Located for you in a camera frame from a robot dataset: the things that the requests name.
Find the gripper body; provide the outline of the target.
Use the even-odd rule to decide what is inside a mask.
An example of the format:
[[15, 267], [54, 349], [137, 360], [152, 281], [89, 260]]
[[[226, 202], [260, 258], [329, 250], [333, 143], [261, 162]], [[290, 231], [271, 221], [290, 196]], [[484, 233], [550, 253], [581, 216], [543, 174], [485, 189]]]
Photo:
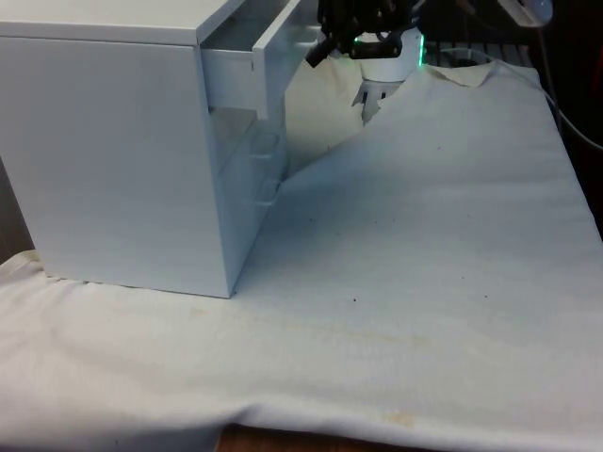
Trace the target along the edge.
[[408, 0], [359, 0], [351, 2], [351, 17], [357, 31], [363, 33], [392, 32], [413, 23], [416, 2]]

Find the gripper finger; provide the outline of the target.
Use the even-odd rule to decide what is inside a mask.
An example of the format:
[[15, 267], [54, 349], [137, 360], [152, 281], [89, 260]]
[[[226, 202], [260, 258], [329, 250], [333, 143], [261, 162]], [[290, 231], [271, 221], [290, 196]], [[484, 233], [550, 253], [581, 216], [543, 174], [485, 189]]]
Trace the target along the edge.
[[321, 38], [309, 52], [305, 60], [316, 68], [333, 50], [337, 49], [350, 35], [351, 1], [320, 0], [317, 8], [317, 21]]

